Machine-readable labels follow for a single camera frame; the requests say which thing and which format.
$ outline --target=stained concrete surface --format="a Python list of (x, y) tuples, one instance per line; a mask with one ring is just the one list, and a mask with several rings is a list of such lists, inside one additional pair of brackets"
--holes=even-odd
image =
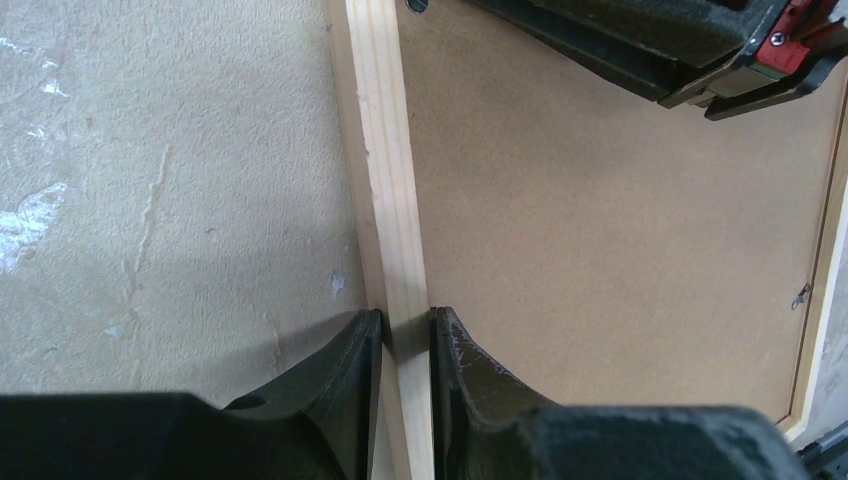
[(0, 391), (220, 405), (361, 277), (320, 2), (0, 0)]

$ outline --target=brown fiberboard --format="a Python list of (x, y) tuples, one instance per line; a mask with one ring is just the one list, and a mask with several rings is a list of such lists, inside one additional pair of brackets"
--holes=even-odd
[(844, 72), (713, 123), (462, 1), (398, 14), (430, 303), (562, 403), (783, 418)]

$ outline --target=wooden stick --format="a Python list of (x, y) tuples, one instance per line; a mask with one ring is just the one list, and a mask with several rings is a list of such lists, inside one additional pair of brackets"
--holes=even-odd
[(381, 400), (395, 478), (430, 480), (428, 301), (395, 2), (328, 0), (327, 21), (368, 304), (391, 331)]
[(801, 351), (798, 356), (798, 368), (795, 385), (789, 406), (789, 415), (778, 423), (787, 440), (798, 438), (807, 429), (810, 410), (813, 406), (813, 394), (819, 376), (824, 340), (830, 308), (833, 304), (833, 291), (836, 276), (842, 258), (845, 243), (845, 231), (848, 226), (848, 123), (845, 122), (848, 108), (848, 85), (842, 95), (842, 111), (834, 142), (833, 166), (825, 200), (824, 220), (819, 236), (819, 251), (816, 255), (813, 272), (813, 290), (810, 293), (809, 309), (801, 339)]

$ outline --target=screw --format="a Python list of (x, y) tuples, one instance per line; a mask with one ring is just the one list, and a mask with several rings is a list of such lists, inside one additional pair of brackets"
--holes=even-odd
[(783, 32), (775, 32), (774, 35), (771, 36), (771, 40), (769, 40), (769, 43), (775, 47), (783, 45), (784, 42), (786, 42), (786, 35), (784, 35)]
[(429, 4), (430, 0), (406, 0), (406, 6), (412, 10), (412, 13), (424, 13)]

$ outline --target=metal clip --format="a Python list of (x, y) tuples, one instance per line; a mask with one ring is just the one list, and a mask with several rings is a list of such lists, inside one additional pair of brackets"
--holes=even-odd
[(807, 303), (807, 296), (812, 290), (812, 285), (809, 283), (805, 284), (801, 292), (795, 297), (795, 300), (792, 300), (792, 310), (796, 310), (800, 305)]

